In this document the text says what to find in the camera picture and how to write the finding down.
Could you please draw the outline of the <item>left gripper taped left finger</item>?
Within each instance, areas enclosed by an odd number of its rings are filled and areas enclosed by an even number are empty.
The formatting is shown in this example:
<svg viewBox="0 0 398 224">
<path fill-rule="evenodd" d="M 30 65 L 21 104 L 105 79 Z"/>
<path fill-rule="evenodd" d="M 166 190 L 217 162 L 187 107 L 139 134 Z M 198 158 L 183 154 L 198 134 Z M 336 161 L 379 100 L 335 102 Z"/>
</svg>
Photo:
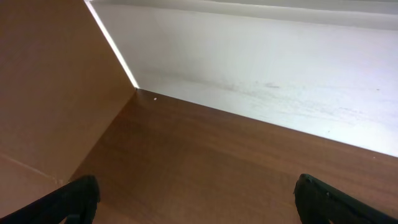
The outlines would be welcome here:
<svg viewBox="0 0 398 224">
<path fill-rule="evenodd" d="M 96 177 L 84 175 L 1 218 L 2 224 L 92 224 L 100 202 Z"/>
</svg>

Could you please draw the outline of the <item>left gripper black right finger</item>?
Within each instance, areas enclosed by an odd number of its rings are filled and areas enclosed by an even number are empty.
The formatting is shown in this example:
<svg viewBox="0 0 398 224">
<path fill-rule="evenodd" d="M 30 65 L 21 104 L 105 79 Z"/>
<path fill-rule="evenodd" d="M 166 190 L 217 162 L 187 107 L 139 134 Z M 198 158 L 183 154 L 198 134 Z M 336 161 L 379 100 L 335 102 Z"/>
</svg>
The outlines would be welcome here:
<svg viewBox="0 0 398 224">
<path fill-rule="evenodd" d="M 294 188 L 295 205 L 303 224 L 397 224 L 376 210 L 309 175 L 301 174 Z"/>
</svg>

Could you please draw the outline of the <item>brown cardboard box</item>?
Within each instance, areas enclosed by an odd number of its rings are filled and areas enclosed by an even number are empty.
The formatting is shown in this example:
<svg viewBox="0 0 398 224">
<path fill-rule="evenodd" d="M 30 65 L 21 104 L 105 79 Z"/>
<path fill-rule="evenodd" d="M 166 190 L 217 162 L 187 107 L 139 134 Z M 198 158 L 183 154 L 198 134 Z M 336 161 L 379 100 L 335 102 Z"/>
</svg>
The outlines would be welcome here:
<svg viewBox="0 0 398 224">
<path fill-rule="evenodd" d="M 133 93 L 84 1 L 2 1 L 1 215 L 67 183 Z"/>
</svg>

